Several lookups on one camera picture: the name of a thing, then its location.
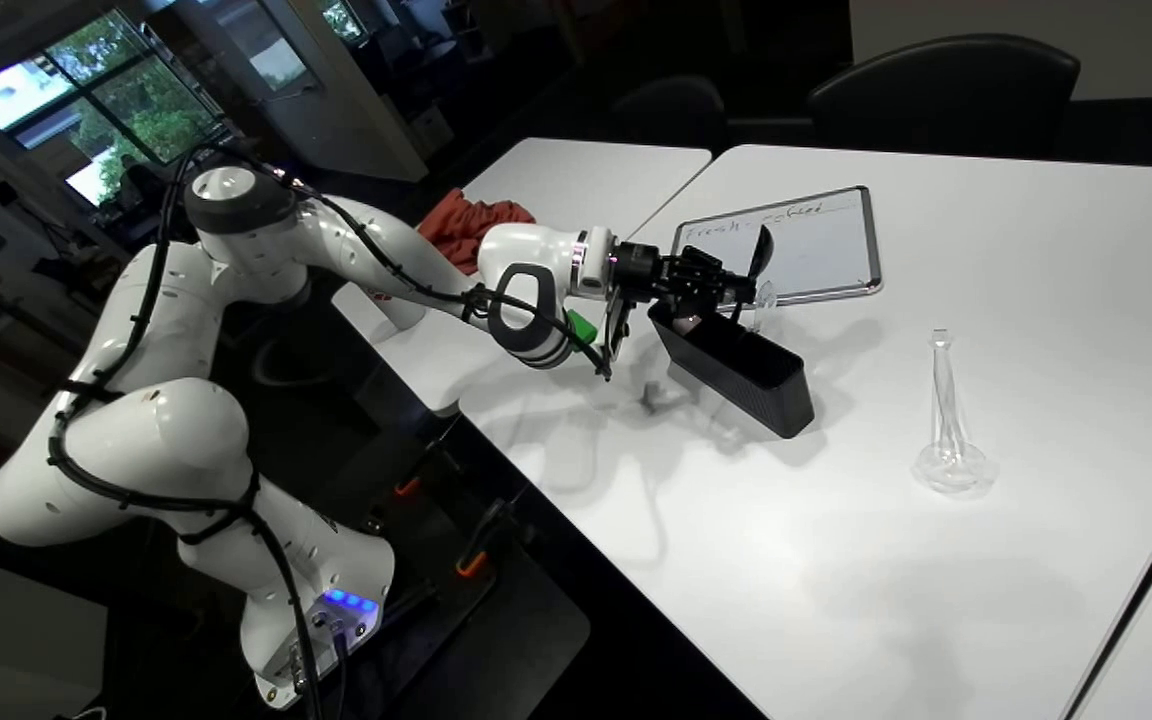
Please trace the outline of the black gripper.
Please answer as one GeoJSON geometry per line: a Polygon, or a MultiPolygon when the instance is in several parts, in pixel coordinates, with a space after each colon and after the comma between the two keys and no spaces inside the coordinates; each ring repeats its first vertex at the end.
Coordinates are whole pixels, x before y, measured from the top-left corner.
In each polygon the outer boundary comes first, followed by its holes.
{"type": "Polygon", "coordinates": [[[721,302],[721,264],[699,246],[664,256],[651,242],[620,242],[610,253],[610,296],[622,302],[664,301],[677,316],[707,311],[721,302]]]}

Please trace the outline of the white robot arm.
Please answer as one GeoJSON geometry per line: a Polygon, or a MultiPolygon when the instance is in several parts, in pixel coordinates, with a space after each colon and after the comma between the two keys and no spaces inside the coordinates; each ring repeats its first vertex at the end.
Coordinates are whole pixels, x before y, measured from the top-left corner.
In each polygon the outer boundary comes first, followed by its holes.
{"type": "Polygon", "coordinates": [[[225,311],[287,302],[331,271],[370,301],[447,311],[526,368],[608,368],[628,311],[682,264],[608,227],[497,223],[456,267],[408,221],[244,161],[186,177],[171,208],[192,231],[125,264],[74,368],[0,465],[0,539],[165,523],[186,569],[244,596],[238,655],[262,703],[309,709],[379,630],[396,546],[255,467],[249,415],[210,378],[225,311]]]}

